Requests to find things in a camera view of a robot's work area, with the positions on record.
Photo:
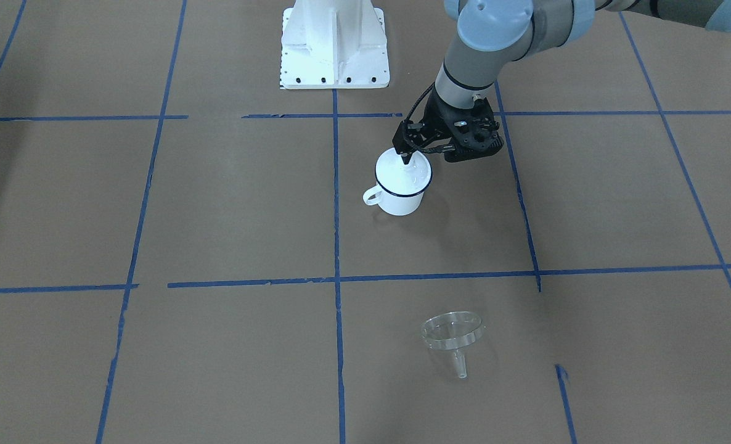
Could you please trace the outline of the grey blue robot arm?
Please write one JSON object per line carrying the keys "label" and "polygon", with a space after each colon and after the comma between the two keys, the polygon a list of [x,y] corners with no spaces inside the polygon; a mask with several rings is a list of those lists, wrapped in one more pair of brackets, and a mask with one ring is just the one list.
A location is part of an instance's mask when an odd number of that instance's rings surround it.
{"label": "grey blue robot arm", "polygon": [[445,7],[456,34],[421,95],[422,118],[407,115],[393,137],[405,164],[414,154],[443,154],[450,163],[497,154],[504,141],[486,92],[504,65],[579,39],[598,11],[731,33],[731,1],[447,1]]}

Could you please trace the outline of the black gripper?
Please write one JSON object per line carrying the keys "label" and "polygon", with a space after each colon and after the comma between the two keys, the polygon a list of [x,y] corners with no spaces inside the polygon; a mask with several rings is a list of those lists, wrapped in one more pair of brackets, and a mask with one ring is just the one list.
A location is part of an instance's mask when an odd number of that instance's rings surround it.
{"label": "black gripper", "polygon": [[442,99],[428,99],[417,123],[411,115],[400,121],[394,133],[394,150],[408,165],[414,152],[443,154],[447,162],[462,162],[495,155],[503,149],[500,124],[487,99],[475,99],[472,109],[456,109]]}

